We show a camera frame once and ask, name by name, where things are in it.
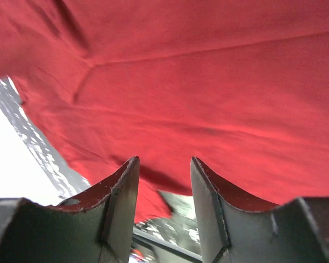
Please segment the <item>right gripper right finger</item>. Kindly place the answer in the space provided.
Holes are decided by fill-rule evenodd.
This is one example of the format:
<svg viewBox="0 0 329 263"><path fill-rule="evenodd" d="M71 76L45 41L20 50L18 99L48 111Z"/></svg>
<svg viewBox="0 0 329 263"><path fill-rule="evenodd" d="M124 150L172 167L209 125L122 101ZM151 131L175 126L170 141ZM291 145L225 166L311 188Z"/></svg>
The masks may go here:
<svg viewBox="0 0 329 263"><path fill-rule="evenodd" d="M203 262L329 262L329 197L277 205L196 157L190 176Z"/></svg>

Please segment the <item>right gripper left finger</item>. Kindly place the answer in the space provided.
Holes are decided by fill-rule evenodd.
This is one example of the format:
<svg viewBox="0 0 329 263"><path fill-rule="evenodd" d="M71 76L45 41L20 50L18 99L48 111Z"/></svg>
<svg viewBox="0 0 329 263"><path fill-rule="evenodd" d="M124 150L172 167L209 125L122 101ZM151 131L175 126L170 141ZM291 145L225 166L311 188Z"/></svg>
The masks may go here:
<svg viewBox="0 0 329 263"><path fill-rule="evenodd" d="M0 262L127 262L140 160L57 206L0 198Z"/></svg>

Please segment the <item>dark red t-shirt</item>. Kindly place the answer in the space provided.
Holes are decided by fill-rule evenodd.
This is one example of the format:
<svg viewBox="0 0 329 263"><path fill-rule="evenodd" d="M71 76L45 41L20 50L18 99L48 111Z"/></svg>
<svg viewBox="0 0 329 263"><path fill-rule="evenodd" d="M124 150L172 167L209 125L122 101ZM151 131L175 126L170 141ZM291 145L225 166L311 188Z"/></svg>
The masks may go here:
<svg viewBox="0 0 329 263"><path fill-rule="evenodd" d="M136 221L202 159L280 204L329 196L329 1L0 1L0 77L96 184L140 158Z"/></svg>

